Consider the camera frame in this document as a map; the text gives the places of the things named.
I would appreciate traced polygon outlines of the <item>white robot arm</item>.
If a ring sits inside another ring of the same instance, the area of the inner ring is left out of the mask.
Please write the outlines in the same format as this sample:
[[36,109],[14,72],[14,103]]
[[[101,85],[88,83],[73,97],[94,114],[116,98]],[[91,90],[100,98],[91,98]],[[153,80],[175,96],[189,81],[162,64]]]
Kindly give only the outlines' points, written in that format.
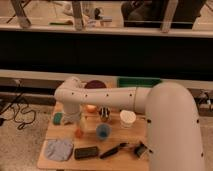
[[178,83],[84,89],[78,78],[70,77],[55,90],[54,97],[68,115],[79,113],[82,104],[144,114],[149,171],[205,171],[198,109],[189,90]]

